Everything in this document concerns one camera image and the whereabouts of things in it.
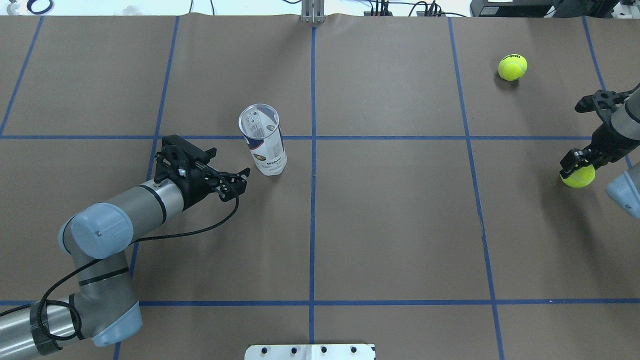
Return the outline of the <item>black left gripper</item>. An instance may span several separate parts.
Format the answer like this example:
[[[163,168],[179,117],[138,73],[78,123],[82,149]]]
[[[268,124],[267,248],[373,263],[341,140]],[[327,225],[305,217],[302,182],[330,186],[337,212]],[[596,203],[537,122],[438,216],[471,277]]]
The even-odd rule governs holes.
[[[181,191],[183,210],[212,193],[216,193],[224,203],[245,193],[250,176],[249,167],[236,172],[219,171],[208,165],[210,160],[210,155],[204,150],[170,150],[170,180]]]

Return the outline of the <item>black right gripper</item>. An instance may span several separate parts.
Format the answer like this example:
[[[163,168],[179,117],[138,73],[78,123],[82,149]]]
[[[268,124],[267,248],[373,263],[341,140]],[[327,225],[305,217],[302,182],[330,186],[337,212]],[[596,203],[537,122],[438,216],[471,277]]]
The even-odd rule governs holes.
[[[572,148],[560,160],[560,174],[573,174],[583,167],[599,169],[620,161],[632,151],[632,140],[622,136],[613,128],[600,125],[592,133],[590,144],[585,149]]]

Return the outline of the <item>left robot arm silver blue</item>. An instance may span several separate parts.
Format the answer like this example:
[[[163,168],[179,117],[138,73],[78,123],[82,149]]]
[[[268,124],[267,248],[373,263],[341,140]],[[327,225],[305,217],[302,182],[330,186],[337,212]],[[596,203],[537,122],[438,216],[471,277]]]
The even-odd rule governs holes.
[[[151,231],[209,194],[239,201],[250,169],[218,171],[209,164],[214,156],[214,149],[158,152],[154,178],[69,218],[58,244],[74,271],[38,301],[1,313],[1,358],[49,356],[85,339],[107,347],[135,335],[143,320],[126,248],[151,240]]]

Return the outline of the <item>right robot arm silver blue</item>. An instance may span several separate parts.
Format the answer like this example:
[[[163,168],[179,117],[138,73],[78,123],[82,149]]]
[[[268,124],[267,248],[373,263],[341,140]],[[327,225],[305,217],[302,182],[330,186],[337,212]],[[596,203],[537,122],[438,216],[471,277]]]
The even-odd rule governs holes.
[[[572,148],[560,160],[562,182],[572,188],[589,185],[600,168],[624,160],[640,145],[639,86],[626,91],[598,89],[574,106],[578,113],[597,114],[601,125],[585,148]],[[631,217],[640,217],[639,164],[629,166],[606,185],[605,193]]]

